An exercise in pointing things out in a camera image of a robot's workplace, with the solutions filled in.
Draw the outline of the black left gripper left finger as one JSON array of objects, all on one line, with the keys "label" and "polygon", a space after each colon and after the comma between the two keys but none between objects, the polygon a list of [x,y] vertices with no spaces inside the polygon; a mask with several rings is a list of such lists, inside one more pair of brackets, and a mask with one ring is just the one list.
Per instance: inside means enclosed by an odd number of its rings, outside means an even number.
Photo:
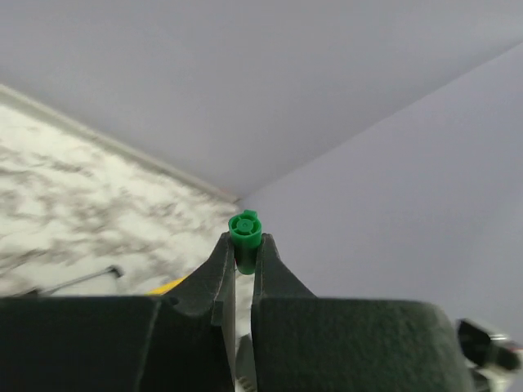
[{"label": "black left gripper left finger", "polygon": [[1,301],[4,391],[232,391],[235,263],[223,234],[162,296]]}]

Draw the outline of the green marker cap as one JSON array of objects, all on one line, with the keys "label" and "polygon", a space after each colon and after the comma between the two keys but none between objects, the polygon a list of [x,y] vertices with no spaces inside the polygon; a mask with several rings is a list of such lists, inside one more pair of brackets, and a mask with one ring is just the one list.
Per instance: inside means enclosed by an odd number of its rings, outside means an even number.
[{"label": "green marker cap", "polygon": [[237,270],[244,275],[255,272],[257,249],[262,243],[262,223],[254,210],[244,210],[230,218],[230,239],[234,246]]}]

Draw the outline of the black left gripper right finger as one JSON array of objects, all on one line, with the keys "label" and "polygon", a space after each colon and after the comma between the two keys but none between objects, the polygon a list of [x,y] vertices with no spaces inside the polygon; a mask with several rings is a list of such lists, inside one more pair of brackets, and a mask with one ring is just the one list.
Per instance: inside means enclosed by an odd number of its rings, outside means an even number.
[{"label": "black left gripper right finger", "polygon": [[419,301],[323,298],[265,235],[251,330],[260,391],[471,391],[454,328]]}]

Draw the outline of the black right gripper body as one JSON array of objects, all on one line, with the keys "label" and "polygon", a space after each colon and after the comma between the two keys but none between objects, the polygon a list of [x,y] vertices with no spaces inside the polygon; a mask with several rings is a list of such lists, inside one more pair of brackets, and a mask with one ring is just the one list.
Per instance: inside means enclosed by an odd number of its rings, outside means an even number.
[{"label": "black right gripper body", "polygon": [[469,318],[457,320],[457,336],[475,391],[508,391],[522,371],[522,344]]}]

